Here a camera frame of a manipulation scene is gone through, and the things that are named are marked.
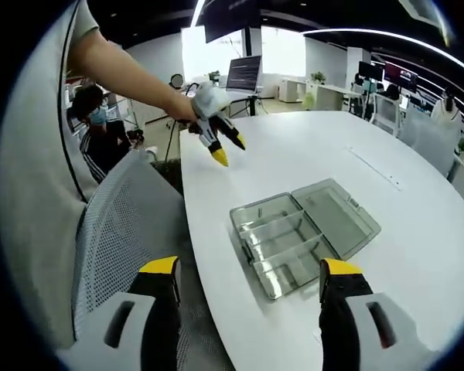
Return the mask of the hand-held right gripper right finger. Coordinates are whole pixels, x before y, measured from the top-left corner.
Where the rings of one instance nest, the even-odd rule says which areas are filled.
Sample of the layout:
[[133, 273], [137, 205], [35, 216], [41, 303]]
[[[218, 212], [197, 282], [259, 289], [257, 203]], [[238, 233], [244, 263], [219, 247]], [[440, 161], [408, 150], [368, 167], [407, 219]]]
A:
[[425, 370], [434, 353], [411, 316], [374, 293], [358, 267], [320, 261], [319, 302], [324, 370]]

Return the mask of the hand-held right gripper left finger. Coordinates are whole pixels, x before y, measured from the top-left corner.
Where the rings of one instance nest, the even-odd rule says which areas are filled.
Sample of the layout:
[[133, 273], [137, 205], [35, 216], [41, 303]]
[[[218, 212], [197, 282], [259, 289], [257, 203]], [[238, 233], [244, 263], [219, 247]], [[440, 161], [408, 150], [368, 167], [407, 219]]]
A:
[[180, 261], [150, 260], [126, 292], [95, 305], [87, 274], [76, 297], [77, 370], [175, 370], [180, 330]]

